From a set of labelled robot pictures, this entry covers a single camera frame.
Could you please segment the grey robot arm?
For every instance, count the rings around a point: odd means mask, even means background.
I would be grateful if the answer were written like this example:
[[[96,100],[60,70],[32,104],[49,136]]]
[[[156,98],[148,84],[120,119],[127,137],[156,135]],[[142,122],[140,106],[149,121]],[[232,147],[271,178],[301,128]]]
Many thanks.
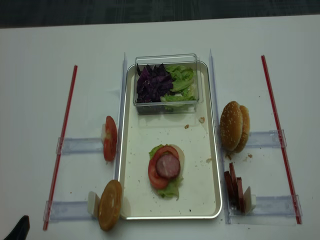
[[[24,215],[4,240],[26,240],[30,230],[30,218]]]

